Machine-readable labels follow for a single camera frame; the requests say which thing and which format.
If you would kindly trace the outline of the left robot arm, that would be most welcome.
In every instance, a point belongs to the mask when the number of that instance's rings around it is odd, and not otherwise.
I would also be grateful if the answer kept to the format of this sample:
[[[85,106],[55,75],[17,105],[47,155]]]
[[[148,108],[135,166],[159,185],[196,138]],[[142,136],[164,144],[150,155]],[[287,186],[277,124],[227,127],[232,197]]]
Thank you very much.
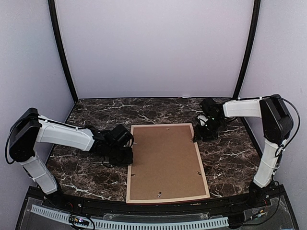
[[[63,209],[68,199],[60,185],[38,157],[36,143],[51,143],[72,147],[107,158],[112,166],[133,163],[133,135],[123,126],[99,130],[93,126],[73,126],[42,116],[29,108],[10,128],[5,144],[7,164],[19,163],[32,177],[57,209]]]

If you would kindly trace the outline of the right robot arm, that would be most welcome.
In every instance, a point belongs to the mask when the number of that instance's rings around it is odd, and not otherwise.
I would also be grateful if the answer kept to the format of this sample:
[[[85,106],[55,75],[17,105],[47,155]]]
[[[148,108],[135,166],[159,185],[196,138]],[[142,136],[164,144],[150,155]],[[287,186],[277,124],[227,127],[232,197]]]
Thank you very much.
[[[222,103],[205,98],[200,108],[202,113],[196,116],[193,142],[218,139],[219,130],[232,118],[259,120],[263,149],[257,172],[245,196],[245,204],[255,208],[273,183],[283,152],[298,134],[301,118],[297,108],[279,94],[237,98]]]

